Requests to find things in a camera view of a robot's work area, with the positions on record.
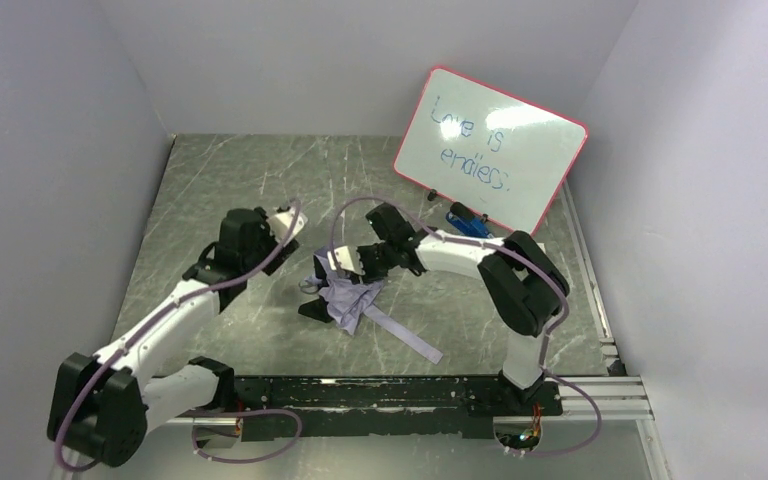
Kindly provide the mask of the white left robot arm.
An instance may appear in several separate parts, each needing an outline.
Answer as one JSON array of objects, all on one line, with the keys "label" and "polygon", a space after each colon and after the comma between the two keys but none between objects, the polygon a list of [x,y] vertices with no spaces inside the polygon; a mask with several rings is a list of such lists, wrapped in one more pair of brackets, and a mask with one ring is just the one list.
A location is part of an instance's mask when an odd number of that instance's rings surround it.
[{"label": "white left robot arm", "polygon": [[148,433],[191,411],[238,406],[232,367],[196,357],[173,374],[158,369],[218,317],[260,274],[273,274],[298,247],[299,201],[274,211],[229,210],[219,234],[146,317],[91,355],[59,366],[46,435],[57,467],[82,473],[130,460]]}]

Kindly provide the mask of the lilac and black folding umbrella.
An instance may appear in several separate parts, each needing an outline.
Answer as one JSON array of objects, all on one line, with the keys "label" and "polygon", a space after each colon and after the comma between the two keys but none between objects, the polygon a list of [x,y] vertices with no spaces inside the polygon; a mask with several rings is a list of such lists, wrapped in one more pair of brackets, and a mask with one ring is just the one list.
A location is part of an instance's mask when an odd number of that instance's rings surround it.
[{"label": "lilac and black folding umbrella", "polygon": [[[322,247],[313,253],[326,254]],[[432,364],[438,364],[443,353],[421,339],[401,323],[383,312],[375,300],[384,283],[353,283],[347,276],[331,269],[327,285],[316,285],[314,273],[299,283],[299,289],[314,299],[303,303],[297,313],[321,323],[334,323],[339,329],[353,336],[362,316],[368,317],[383,330],[390,333]]]}]

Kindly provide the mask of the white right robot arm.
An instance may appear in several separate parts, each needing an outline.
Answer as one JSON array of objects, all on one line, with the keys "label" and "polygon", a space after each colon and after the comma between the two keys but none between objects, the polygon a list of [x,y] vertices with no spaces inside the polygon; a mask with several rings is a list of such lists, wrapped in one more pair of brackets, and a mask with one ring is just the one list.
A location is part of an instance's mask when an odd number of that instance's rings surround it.
[{"label": "white right robot arm", "polygon": [[540,245],[526,232],[504,238],[469,237],[433,229],[402,209],[380,201],[366,215],[377,243],[336,247],[313,255],[314,273],[301,289],[314,300],[299,314],[335,322],[348,333],[366,315],[433,363],[442,354],[377,309],[374,300],[389,272],[405,269],[416,276],[440,271],[482,281],[499,318],[509,330],[500,376],[510,389],[536,389],[547,375],[550,332],[569,312],[569,285]]}]

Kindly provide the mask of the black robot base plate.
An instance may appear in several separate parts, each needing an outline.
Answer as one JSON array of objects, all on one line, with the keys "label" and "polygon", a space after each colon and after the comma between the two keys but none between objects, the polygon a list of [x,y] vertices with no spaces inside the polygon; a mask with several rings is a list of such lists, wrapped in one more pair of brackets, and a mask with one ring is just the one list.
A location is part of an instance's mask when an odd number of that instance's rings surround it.
[{"label": "black robot base plate", "polygon": [[495,421],[526,422],[563,412],[559,386],[520,390],[499,374],[442,376],[242,376],[225,411],[231,416],[285,409],[242,425],[245,441],[292,437],[459,435],[491,439]]}]

